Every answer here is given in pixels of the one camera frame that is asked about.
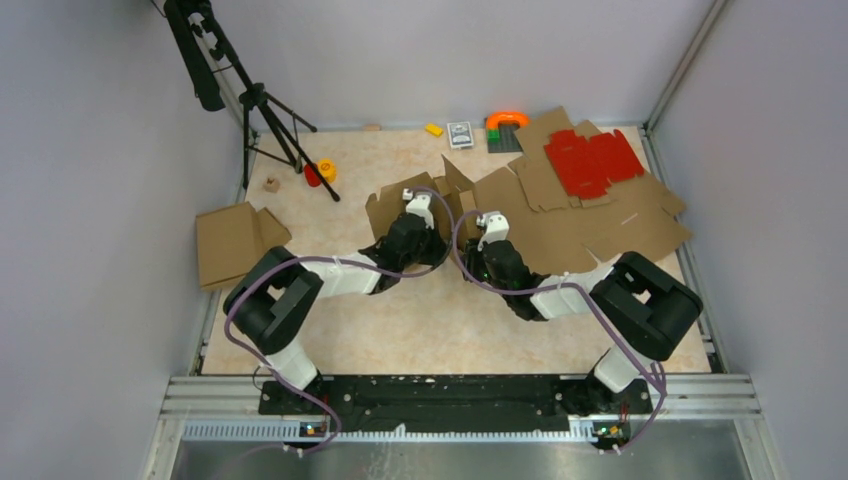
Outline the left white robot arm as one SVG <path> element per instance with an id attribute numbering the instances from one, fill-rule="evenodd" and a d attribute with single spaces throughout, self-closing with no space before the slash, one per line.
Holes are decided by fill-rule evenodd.
<path id="1" fill-rule="evenodd" d="M 229 325 L 249 340 L 248 350 L 283 379 L 283 401 L 297 413 L 319 404 L 318 369 L 299 332 L 314 303 L 342 295 L 376 295 L 415 278 L 409 268 L 432 270 L 449 252 L 435 222 L 402 213 L 373 245 L 339 257 L 299 257 L 269 249 L 234 287 L 223 306 Z"/>

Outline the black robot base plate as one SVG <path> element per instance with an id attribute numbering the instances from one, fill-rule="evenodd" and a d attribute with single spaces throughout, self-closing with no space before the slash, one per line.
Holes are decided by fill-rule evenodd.
<path id="1" fill-rule="evenodd" d="M 585 376 L 521 375 L 336 375 L 320 376 L 295 394 L 276 381 L 261 388 L 258 411 L 266 416 L 316 416 L 302 426 L 316 436 L 331 427 L 345 434 L 566 433 L 579 421 L 602 416 L 588 431 L 605 443 L 628 440 L 629 420 L 654 403 L 646 381 L 620 393 Z"/>

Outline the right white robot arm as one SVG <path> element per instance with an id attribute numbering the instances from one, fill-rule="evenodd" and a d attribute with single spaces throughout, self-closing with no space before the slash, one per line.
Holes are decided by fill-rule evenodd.
<path id="1" fill-rule="evenodd" d="M 500 294 L 519 318 L 589 312 L 610 334 L 613 347 L 562 395 L 565 409 L 581 416 L 614 411 L 638 378 L 665 393 L 663 364 L 703 311 L 693 290 L 634 251 L 598 272 L 562 275 L 531 271 L 508 240 L 472 240 L 458 258 L 467 280 Z"/>

